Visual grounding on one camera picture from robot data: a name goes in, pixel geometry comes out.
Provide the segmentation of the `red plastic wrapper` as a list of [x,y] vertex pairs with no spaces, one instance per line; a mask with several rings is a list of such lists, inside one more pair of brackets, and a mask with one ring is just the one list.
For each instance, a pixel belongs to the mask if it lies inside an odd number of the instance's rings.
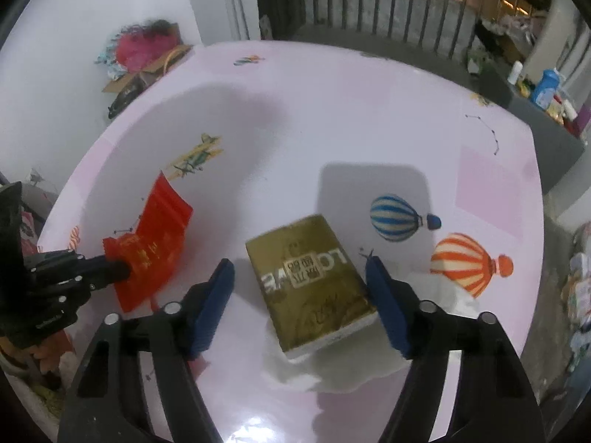
[[193,209],[159,174],[135,230],[103,240],[105,256],[129,265],[115,284],[121,310],[129,313],[165,286],[176,271]]

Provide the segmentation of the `white tissue paper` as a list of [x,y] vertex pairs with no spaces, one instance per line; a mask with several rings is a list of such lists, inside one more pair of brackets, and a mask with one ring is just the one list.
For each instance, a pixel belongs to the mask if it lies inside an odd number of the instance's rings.
[[[431,300],[450,314],[469,318],[480,314],[478,300],[445,276],[396,272],[394,277],[409,283],[420,299]],[[284,356],[273,325],[266,325],[262,374],[273,389],[349,393],[408,365],[401,353],[390,346],[379,321],[295,360]]]

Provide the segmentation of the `gold tissue pack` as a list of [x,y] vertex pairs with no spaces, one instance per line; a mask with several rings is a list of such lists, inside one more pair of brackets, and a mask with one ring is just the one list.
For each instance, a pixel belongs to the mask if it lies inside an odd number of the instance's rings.
[[367,286],[317,214],[245,243],[280,349],[290,360],[373,324]]

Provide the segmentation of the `white trash bag pile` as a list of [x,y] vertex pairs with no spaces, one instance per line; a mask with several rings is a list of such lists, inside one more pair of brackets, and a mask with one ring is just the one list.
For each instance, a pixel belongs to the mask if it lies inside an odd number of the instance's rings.
[[567,317],[573,334],[572,353],[567,371],[573,373],[590,352],[590,223],[583,224],[573,237],[569,274],[562,291]]

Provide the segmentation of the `pink printed bed sheet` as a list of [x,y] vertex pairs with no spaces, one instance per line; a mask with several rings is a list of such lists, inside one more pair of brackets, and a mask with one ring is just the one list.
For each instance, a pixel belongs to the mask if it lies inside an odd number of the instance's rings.
[[226,442],[375,442],[398,371],[349,394],[291,392],[263,376],[269,315],[245,244],[321,214],[356,266],[369,253],[424,273],[455,232],[514,263],[479,305],[525,346],[540,284],[543,207],[530,128],[495,104],[414,67],[331,46],[250,41],[198,48],[96,140],[60,192],[43,250],[94,256],[135,226],[156,177],[195,146],[216,155],[177,177],[193,209],[159,303],[207,280],[236,283],[197,385]]

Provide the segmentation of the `pink clothes pile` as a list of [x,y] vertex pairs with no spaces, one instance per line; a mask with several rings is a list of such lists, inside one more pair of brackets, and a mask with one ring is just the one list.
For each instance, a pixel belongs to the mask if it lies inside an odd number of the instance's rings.
[[114,33],[94,60],[108,77],[102,92],[114,95],[108,120],[121,114],[191,48],[183,43],[178,25],[164,19],[124,26]]

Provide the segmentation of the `dark grey cabinet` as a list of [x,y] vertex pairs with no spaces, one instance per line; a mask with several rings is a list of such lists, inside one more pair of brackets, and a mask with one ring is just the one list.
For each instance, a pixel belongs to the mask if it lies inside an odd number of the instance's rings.
[[548,194],[583,155],[583,142],[531,101],[522,97],[494,66],[485,67],[478,85],[481,95],[530,127],[536,149],[542,194]]

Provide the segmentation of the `blue detergent bottle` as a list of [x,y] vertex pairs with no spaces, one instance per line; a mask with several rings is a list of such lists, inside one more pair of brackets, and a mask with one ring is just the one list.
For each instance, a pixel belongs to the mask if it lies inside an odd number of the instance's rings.
[[563,77],[556,68],[543,71],[542,78],[534,88],[530,101],[542,110],[550,106],[556,91],[562,84]]

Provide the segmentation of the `white bottle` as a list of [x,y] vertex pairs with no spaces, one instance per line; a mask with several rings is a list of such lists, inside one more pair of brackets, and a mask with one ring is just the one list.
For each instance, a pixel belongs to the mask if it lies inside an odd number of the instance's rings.
[[507,76],[507,82],[515,86],[522,79],[523,63],[519,60],[515,61],[509,75]]

